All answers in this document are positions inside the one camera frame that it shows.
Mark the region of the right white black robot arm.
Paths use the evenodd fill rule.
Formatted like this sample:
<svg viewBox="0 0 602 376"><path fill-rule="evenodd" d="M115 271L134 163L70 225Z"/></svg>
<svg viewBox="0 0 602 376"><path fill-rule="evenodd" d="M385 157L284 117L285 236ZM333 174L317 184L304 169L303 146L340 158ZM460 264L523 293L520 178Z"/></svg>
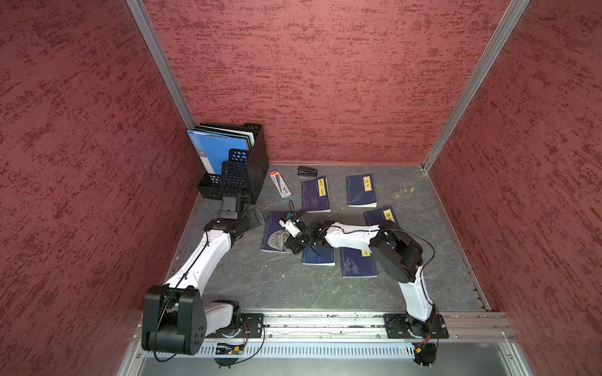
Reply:
<svg viewBox="0 0 602 376"><path fill-rule="evenodd" d="M311 220L305 211L283 215L279 223L288 233L285 247L295 253L309 246L352 248L370 252L387 275L398 282L405 301L405 322L413 338L429 338L435 329L436 305L423 280L423 248L398 224L357 227L340 222Z"/></svg>

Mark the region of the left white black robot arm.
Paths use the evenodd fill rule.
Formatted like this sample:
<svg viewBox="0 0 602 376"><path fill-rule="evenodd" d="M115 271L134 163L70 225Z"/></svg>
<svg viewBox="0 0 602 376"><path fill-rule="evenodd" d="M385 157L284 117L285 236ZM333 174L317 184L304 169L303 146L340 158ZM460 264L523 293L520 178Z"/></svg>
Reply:
<svg viewBox="0 0 602 376"><path fill-rule="evenodd" d="M243 344L252 338L257 322L258 337L266 338L263 321L246 320L237 301L218 300L205 306L202 295L219 264L235 241L258 227L256 213L213 219L204 227L202 239L189 259L163 285L152 285L144 296L141 346L155 360L165 363L177 355L193 356L207 335L225 338L241 335Z"/></svg>

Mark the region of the grey striped wiping cloth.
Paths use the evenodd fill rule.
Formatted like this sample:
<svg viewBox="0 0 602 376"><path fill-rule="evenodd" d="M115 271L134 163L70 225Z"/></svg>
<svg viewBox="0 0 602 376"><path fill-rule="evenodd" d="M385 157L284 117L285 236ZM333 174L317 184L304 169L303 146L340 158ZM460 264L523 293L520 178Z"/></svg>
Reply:
<svg viewBox="0 0 602 376"><path fill-rule="evenodd" d="M286 230L277 230L266 234L263 239L261 250L263 252L291 253L292 250L286 245L290 234Z"/></svg>

